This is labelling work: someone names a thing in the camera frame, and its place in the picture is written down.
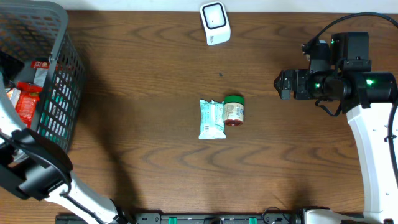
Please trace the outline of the green lid jar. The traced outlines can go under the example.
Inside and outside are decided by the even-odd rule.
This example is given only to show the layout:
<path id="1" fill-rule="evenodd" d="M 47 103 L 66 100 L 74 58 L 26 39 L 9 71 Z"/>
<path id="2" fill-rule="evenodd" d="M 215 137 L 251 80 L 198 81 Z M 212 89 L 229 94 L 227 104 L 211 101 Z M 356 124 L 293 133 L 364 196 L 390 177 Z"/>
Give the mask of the green lid jar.
<path id="1" fill-rule="evenodd" d="M 244 98 L 228 95 L 223 101 L 223 122 L 227 126 L 240 126 L 244 123 Z"/>

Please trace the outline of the light green snack packet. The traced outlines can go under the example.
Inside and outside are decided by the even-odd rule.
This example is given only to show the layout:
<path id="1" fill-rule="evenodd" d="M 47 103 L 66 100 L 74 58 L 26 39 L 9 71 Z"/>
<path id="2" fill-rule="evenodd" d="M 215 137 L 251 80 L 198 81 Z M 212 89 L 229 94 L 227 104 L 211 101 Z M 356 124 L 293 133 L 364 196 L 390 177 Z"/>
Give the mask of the light green snack packet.
<path id="1" fill-rule="evenodd" d="M 223 104 L 200 100 L 201 122 L 199 139 L 226 139 L 224 133 Z"/>

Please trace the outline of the red snack bag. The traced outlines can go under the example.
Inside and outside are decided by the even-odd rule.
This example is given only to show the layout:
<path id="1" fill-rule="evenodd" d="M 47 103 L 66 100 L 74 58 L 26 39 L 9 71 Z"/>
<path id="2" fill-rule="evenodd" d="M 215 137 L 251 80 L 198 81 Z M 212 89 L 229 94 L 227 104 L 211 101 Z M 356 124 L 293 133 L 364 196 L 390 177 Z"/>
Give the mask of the red snack bag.
<path id="1" fill-rule="evenodd" d="M 12 88 L 7 93 L 21 121 L 28 128 L 30 128 L 32 124 L 35 108 L 40 100 L 39 94 L 41 91 L 41 86 L 26 82 L 18 82 L 16 87 Z"/>

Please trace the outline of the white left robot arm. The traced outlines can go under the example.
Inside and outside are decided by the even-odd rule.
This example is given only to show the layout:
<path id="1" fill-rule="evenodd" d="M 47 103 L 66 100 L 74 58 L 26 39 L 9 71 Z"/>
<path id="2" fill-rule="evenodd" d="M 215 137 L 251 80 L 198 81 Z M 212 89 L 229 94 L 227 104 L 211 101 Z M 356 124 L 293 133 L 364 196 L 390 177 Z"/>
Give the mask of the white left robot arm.
<path id="1" fill-rule="evenodd" d="M 23 200 L 56 203 L 87 223 L 134 223 L 127 212 L 74 174 L 71 160 L 58 145 L 21 121 L 6 85 L 23 67 L 21 61 L 1 53 L 1 115 L 15 125 L 11 133 L 1 133 L 1 187 Z"/>

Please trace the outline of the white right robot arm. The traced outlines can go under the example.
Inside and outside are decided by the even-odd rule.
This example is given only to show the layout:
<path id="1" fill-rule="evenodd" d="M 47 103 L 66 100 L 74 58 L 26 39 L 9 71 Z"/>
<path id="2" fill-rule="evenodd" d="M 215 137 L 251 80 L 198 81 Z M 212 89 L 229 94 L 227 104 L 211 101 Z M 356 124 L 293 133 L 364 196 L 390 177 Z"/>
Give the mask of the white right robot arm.
<path id="1" fill-rule="evenodd" d="M 274 80 L 281 99 L 339 101 L 358 149 L 364 185 L 362 218 L 321 208 L 304 210 L 299 223 L 397 223 L 397 82 L 388 72 L 310 73 L 283 70 Z"/>

